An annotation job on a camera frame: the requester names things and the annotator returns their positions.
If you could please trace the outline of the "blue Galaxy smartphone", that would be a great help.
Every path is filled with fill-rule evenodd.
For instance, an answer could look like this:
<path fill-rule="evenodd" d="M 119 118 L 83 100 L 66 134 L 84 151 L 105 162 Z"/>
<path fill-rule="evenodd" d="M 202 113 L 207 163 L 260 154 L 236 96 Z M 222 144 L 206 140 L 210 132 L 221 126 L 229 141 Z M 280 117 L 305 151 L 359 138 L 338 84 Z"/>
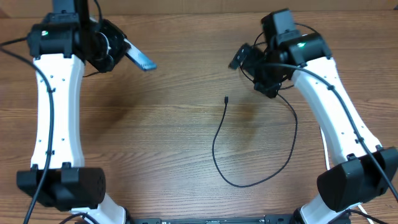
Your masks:
<path fill-rule="evenodd" d="M 150 71 L 157 68 L 157 65 L 129 40 L 124 39 L 124 41 L 129 46 L 126 51 L 126 57 L 134 62 L 141 70 Z"/>

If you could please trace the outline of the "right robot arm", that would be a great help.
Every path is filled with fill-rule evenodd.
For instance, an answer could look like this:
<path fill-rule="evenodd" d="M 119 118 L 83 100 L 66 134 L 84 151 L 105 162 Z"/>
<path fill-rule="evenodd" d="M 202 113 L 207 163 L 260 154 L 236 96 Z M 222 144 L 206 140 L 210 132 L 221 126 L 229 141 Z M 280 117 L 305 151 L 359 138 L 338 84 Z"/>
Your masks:
<path fill-rule="evenodd" d="M 318 176 L 317 196 L 292 223 L 329 223 L 356 205 L 394 190 L 397 150 L 385 148 L 366 127 L 339 78 L 332 52 L 315 31 L 301 34 L 290 10 L 262 18 L 267 47 L 242 46 L 238 62 L 254 89 L 274 98 L 291 80 L 307 100 L 325 136 L 333 167 Z"/>

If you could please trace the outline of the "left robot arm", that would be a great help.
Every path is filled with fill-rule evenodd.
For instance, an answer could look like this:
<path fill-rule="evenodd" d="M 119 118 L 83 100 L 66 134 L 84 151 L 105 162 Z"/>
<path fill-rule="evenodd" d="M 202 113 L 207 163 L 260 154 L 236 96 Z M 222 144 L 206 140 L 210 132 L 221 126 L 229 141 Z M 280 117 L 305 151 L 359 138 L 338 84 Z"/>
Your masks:
<path fill-rule="evenodd" d="M 54 1 L 53 11 L 27 38 L 37 76 L 37 135 L 30 168 L 17 186 L 32 204 L 81 217 L 85 223 L 132 223 L 106 192 L 104 171 L 85 166 L 80 141 L 80 90 L 86 64 L 113 70 L 127 57 L 142 70 L 156 64 L 110 21 L 89 15 L 86 1 Z"/>

